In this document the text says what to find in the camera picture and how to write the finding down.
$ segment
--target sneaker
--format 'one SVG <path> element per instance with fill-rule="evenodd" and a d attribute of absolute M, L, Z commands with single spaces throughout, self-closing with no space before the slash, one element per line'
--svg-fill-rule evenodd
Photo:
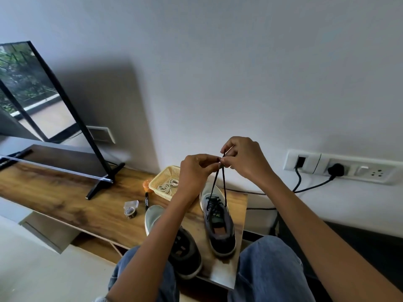
<path fill-rule="evenodd" d="M 162 213 L 164 213 L 162 206 L 153 205 L 148 208 L 144 218 L 147 236 Z M 187 230 L 180 226 L 168 261 L 172 264 L 180 278 L 189 280 L 201 271 L 203 267 L 201 260 L 202 257 L 195 240 Z"/>
<path fill-rule="evenodd" d="M 217 186 L 207 182 L 200 194 L 200 207 L 204 213 L 204 226 L 207 230 L 210 246 L 218 257 L 232 255 L 235 251 L 234 222 L 229 214 L 225 198 Z"/>

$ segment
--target jeans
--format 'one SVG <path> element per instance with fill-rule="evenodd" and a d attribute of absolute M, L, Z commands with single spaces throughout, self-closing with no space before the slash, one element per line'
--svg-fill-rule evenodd
<path fill-rule="evenodd" d="M 116 279 L 138 250 L 127 251 L 110 279 Z M 241 252 L 235 288 L 228 292 L 230 302 L 315 301 L 305 279 L 301 260 L 281 239 L 265 236 Z M 179 302 L 174 269 L 167 262 L 157 302 Z"/>

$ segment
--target person's left hand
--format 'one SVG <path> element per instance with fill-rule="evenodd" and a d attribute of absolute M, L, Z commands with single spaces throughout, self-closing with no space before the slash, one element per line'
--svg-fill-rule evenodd
<path fill-rule="evenodd" d="M 181 162 L 177 194 L 193 202 L 202 191 L 207 177 L 220 169 L 220 158 L 208 154 L 187 156 Z"/>

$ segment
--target person's right hand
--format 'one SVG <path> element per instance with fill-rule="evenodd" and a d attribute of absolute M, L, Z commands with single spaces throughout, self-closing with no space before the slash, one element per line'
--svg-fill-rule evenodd
<path fill-rule="evenodd" d="M 241 176 L 254 183 L 259 177 L 273 172 L 259 143 L 250 138 L 230 138 L 221 148 L 221 153 L 226 153 L 225 157 L 221 158 L 225 167 L 235 169 Z"/>

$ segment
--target plastic basket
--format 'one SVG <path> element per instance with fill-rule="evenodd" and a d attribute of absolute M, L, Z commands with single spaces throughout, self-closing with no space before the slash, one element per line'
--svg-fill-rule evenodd
<path fill-rule="evenodd" d="M 171 187 L 170 191 L 171 194 L 166 194 L 158 189 L 160 185 L 163 185 L 164 183 L 168 182 L 171 179 L 177 179 L 179 180 L 179 173 L 181 172 L 181 168 L 178 166 L 170 165 L 166 169 L 164 169 L 162 172 L 160 172 L 151 182 L 149 183 L 148 187 L 151 188 L 155 194 L 158 196 L 166 199 L 166 200 L 171 200 L 172 196 L 175 195 L 175 193 L 178 190 L 178 187 Z"/>

